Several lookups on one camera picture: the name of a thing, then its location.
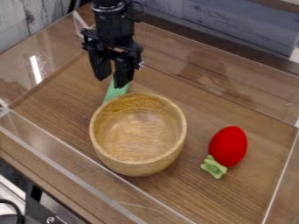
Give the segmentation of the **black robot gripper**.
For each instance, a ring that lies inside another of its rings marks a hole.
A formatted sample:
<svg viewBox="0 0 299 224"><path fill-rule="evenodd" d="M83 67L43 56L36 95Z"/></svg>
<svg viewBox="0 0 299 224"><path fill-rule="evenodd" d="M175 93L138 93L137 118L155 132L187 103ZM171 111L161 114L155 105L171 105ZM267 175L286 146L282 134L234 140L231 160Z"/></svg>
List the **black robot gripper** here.
<svg viewBox="0 0 299 224"><path fill-rule="evenodd" d="M115 61L115 88L123 88L134 79L135 69L143 65L145 48L135 42L135 18L131 5L93 5L95 29L81 31L85 41L83 49L94 74L103 81L113 73L111 61Z"/></svg>

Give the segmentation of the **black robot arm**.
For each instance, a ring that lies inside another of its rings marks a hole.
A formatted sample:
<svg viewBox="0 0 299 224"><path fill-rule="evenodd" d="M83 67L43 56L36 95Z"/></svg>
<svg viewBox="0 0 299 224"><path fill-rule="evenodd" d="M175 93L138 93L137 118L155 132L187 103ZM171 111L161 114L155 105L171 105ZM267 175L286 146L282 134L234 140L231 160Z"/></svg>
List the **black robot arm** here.
<svg viewBox="0 0 299 224"><path fill-rule="evenodd" d="M115 88L123 88L143 66L145 48L135 42L134 0L91 0L97 28L83 28L83 49L97 78L103 81L114 75Z"/></svg>

